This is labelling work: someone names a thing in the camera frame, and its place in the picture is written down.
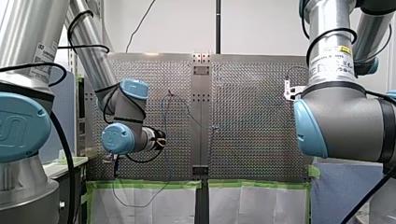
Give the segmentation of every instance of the perforated metal panel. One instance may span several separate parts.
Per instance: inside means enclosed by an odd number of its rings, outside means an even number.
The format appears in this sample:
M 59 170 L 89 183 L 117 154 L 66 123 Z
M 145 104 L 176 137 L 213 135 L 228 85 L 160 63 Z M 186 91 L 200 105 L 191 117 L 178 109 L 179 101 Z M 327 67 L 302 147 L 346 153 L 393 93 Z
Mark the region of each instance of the perforated metal panel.
M 214 56 L 210 178 L 302 181 L 309 159 L 297 148 L 286 72 L 303 57 Z M 290 71 L 291 86 L 307 73 Z
M 165 180 L 171 174 L 172 180 L 191 179 L 191 132 L 187 113 L 187 106 L 190 106 L 191 55 L 112 54 L 109 55 L 109 59 L 118 80 L 130 77 L 149 84 L 145 125 L 165 130 L 163 113 L 167 117 L 166 153 L 147 164 L 121 160 L 120 177 Z M 168 91 L 177 94 L 185 102 L 178 99 L 169 101 L 169 97 L 165 97 Z M 109 179 L 113 176 L 113 167 L 110 163 L 103 163 L 106 152 L 102 148 L 100 139 L 106 124 L 103 122 L 102 111 L 97 107 L 95 99 L 92 101 L 92 107 L 92 131 L 97 156 L 90 160 L 88 178 Z M 131 157 L 144 161 L 152 158 L 156 153 L 141 152 L 131 154 Z
M 167 160 L 163 154 L 149 164 L 123 160 L 120 177 L 165 180 L 170 172 L 173 180 L 192 179 L 192 166 L 197 161 L 206 165 L 205 157 L 209 178 L 301 182 L 307 177 L 306 165 L 311 160 L 297 148 L 292 103 L 283 98 L 287 70 L 304 65 L 304 57 L 210 55 L 210 74 L 202 77 L 193 73 L 197 62 L 192 55 L 111 54 L 109 58 L 119 80 L 133 77 L 149 84 L 146 125 L 164 130 L 163 111 L 168 111 Z M 290 81 L 291 86 L 304 85 L 307 73 L 291 70 Z M 174 98 L 162 107 L 168 91 L 183 102 Z M 97 156 L 90 161 L 88 178 L 109 179 L 113 167 L 103 163 L 106 153 L 100 142 L 106 125 L 94 96 L 90 106 L 92 113 L 86 110 L 87 119 L 92 124 L 92 145 Z M 196 120 L 206 123 L 198 125 L 192 120 L 187 107 Z M 155 153 L 132 156 L 146 160 Z

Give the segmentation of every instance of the vertical metal pole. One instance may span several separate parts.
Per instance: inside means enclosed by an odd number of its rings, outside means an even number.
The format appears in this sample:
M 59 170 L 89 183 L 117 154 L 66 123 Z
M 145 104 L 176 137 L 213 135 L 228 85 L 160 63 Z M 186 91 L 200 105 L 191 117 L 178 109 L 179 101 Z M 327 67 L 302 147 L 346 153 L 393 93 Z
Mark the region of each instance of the vertical metal pole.
M 216 0 L 216 54 L 221 54 L 221 0 Z

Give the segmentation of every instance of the metal bracket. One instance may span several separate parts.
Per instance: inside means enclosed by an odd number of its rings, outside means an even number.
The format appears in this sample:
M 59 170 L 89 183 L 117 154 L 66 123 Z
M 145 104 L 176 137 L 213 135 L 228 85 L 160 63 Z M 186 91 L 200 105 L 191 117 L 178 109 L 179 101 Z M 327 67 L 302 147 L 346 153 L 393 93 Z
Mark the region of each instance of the metal bracket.
M 209 175 L 209 167 L 207 165 L 192 166 L 192 175 Z
M 194 66 L 194 74 L 199 76 L 209 76 L 209 66 Z
M 296 87 L 291 87 L 290 86 L 290 80 L 286 79 L 285 80 L 285 91 L 283 93 L 283 96 L 287 101 L 296 101 L 298 96 L 303 92 L 305 89 L 305 86 L 296 86 Z

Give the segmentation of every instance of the industrial robot arm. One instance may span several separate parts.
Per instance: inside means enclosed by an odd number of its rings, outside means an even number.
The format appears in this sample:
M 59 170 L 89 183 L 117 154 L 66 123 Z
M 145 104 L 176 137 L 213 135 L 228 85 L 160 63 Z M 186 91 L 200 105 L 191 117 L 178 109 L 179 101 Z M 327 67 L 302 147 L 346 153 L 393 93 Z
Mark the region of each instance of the industrial robot arm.
M 100 45 L 99 34 L 89 12 L 86 1 L 70 2 L 65 25 L 70 31 L 72 46 Z M 76 52 L 97 95 L 99 107 L 106 114 L 114 115 L 115 122 L 108 125 L 102 134 L 105 150 L 112 154 L 128 154 L 163 149 L 165 133 L 143 126 L 149 97 L 148 84 L 129 78 L 118 83 L 103 49 L 82 48 Z
M 357 40 L 349 28 L 355 7 L 363 11 Z M 359 61 L 358 75 L 376 71 L 371 56 L 395 9 L 396 1 L 388 0 L 310 0 L 305 5 L 305 20 L 310 23 L 309 83 L 294 104 L 304 154 L 396 162 L 396 107 L 383 99 L 367 99 L 366 90 L 355 83 L 354 69 L 354 61 Z
M 38 150 L 50 136 L 52 120 L 74 176 L 71 151 L 51 114 L 49 84 L 51 67 L 61 67 L 53 62 L 64 24 L 71 44 L 84 45 L 76 52 L 99 107 L 115 117 L 103 131 L 105 150 L 127 154 L 162 149 L 165 134 L 143 126 L 149 86 L 135 79 L 118 83 L 106 52 L 92 46 L 100 38 L 85 0 L 10 0 L 5 9 L 0 22 L 0 218 L 5 223 L 55 224 L 59 184 L 47 178 Z M 74 181 L 70 178 L 68 223 L 75 222 Z

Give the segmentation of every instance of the gray panel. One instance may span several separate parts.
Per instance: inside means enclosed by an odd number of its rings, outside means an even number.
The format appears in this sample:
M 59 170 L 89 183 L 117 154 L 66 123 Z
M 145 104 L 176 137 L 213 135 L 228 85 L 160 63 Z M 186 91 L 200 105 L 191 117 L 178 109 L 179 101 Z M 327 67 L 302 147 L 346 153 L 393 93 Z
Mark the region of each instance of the gray panel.
M 304 57 L 212 57 L 210 178 L 303 181 L 309 160 L 297 148 L 292 104 L 283 98 L 286 72 Z M 290 72 L 291 86 L 307 74 Z
M 177 98 L 168 101 L 167 97 L 164 101 L 163 112 L 167 114 L 168 123 L 167 160 L 164 154 L 148 164 L 121 160 L 120 177 L 165 180 L 170 171 L 172 180 L 191 179 L 191 122 L 187 112 L 191 96 L 191 55 L 110 54 L 109 59 L 119 81 L 129 77 L 146 81 L 149 84 L 145 125 L 164 130 L 162 99 L 168 91 L 185 100 L 185 103 Z M 106 152 L 100 142 L 101 132 L 106 124 L 103 122 L 102 112 L 96 106 L 95 98 L 91 105 L 93 107 L 92 135 L 96 157 L 91 159 L 87 175 L 89 179 L 109 179 L 113 176 L 113 167 L 109 163 L 103 163 Z M 156 153 L 141 152 L 131 154 L 131 156 L 142 161 L 153 157 Z
M 58 80 L 63 72 L 59 68 L 52 68 L 50 76 L 50 83 Z M 61 122 L 64 134 L 66 135 L 67 143 L 72 151 L 75 150 L 75 110 L 76 110 L 76 81 L 72 73 L 67 73 L 63 82 L 51 87 L 55 95 L 52 111 L 56 114 Z M 58 159 L 59 150 L 63 149 L 59 136 L 56 133 L 55 127 L 51 124 L 51 131 L 49 139 L 46 144 L 39 150 L 39 157 L 42 163 Z

